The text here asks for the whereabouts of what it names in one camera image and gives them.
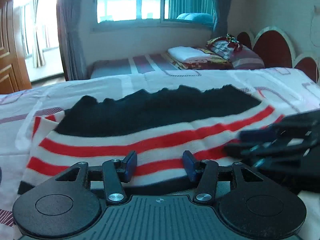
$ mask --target white wall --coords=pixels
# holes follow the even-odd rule
[[[233,0],[228,19],[229,32],[237,35],[251,30],[256,35],[267,26],[275,25],[290,37],[297,55],[314,51],[320,57],[320,15],[310,27],[314,5],[320,7],[320,0]]]
[[[164,52],[175,46],[204,46],[208,29],[148,27],[92,33],[93,0],[82,0],[79,35],[87,65],[96,60],[121,59]]]

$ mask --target checkered pillow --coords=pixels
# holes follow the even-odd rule
[[[241,51],[235,51],[233,47],[228,47],[228,44],[227,41],[217,41],[212,45],[211,50],[229,60],[234,69],[265,68],[263,60],[248,47],[243,46]]]

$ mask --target door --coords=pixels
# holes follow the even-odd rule
[[[13,0],[0,8],[0,94],[31,89],[24,61],[19,20],[20,17],[18,19],[13,15]]]

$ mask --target silver bolt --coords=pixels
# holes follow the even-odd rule
[[[199,201],[209,201],[211,198],[212,196],[207,193],[201,193],[196,196],[196,199]]]
[[[124,195],[119,193],[114,193],[108,196],[108,199],[114,202],[119,202],[124,199]]]

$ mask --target headboard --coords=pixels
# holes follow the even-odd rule
[[[319,80],[318,57],[305,52],[296,57],[292,42],[281,29],[271,26],[261,30],[254,38],[249,31],[238,34],[237,40],[261,57],[265,67],[290,67],[302,70],[314,82]]]

